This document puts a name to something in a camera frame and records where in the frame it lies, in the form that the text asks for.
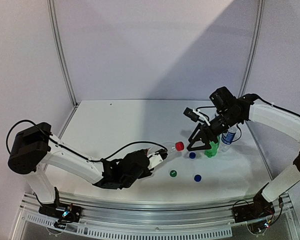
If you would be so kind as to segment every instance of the robotic arm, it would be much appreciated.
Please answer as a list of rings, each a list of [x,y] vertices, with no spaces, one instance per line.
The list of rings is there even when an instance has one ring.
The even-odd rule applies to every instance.
[[[234,97],[226,87],[210,95],[219,116],[210,122],[197,110],[186,108],[184,114],[194,122],[201,120],[188,139],[189,151],[210,149],[210,142],[217,143],[217,136],[235,124],[252,121],[267,125],[300,143],[300,115],[264,101],[257,94]],[[193,147],[196,142],[202,145]],[[264,186],[253,198],[253,216],[263,217],[272,208],[272,201],[300,181],[300,152],[293,163],[272,182]]]
[[[64,223],[79,222],[82,209],[59,201],[59,192],[49,182],[42,164],[66,170],[99,188],[129,188],[137,179],[150,176],[151,171],[168,156],[164,146],[143,143],[156,144],[162,149],[151,154],[147,149],[141,149],[111,161],[96,159],[64,144],[51,133],[51,126],[42,122],[17,133],[8,166],[23,175],[35,192],[41,204],[39,213],[58,218],[55,227],[64,228]]]

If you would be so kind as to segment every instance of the red bottle cap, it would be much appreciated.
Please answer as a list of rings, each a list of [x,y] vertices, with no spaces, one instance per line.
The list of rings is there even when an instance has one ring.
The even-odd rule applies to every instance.
[[[178,141],[176,144],[175,144],[175,149],[180,152],[182,151],[183,149],[185,149],[185,145],[182,141]]]

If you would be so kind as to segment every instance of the white table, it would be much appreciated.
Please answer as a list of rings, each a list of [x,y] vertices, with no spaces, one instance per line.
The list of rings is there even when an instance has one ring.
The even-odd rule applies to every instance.
[[[183,141],[187,145],[197,123],[183,115],[185,108],[211,105],[210,101],[187,100],[83,101],[62,140],[97,158],[134,141]],[[212,118],[215,109],[203,111]],[[249,129],[246,125],[241,129],[241,139],[226,153],[218,152],[208,158],[203,151],[197,151],[196,158],[190,159],[185,149],[181,156],[160,165],[152,176],[137,180],[128,189],[101,189],[54,166],[48,166],[46,175],[61,192],[106,201],[185,204],[240,199],[255,194],[270,181]],[[115,157],[123,158],[129,152],[148,147],[151,145],[133,145]],[[177,177],[170,177],[170,170],[176,170]],[[200,182],[194,181],[196,174],[202,176]]]

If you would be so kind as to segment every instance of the ventilation grille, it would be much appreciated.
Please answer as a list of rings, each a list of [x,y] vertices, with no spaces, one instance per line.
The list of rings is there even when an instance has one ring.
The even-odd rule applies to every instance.
[[[47,226],[54,229],[55,220],[47,217],[28,213],[27,220],[42,226]],[[67,231],[72,234],[96,238],[100,240],[213,240],[232,237],[231,227],[223,227],[214,230],[196,231],[195,233],[135,233],[128,234],[119,231],[99,230],[93,226],[80,226],[75,228],[75,231]]]

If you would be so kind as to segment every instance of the blue label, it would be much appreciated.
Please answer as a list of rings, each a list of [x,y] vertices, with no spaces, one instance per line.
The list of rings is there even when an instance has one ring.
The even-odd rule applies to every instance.
[[[222,142],[223,142],[224,144],[230,145],[230,144],[232,143],[232,141],[234,140],[235,135],[236,135],[236,133],[233,133],[233,132],[227,132],[227,133],[226,133],[226,136],[223,136],[223,137],[221,138],[221,140],[222,140]]]

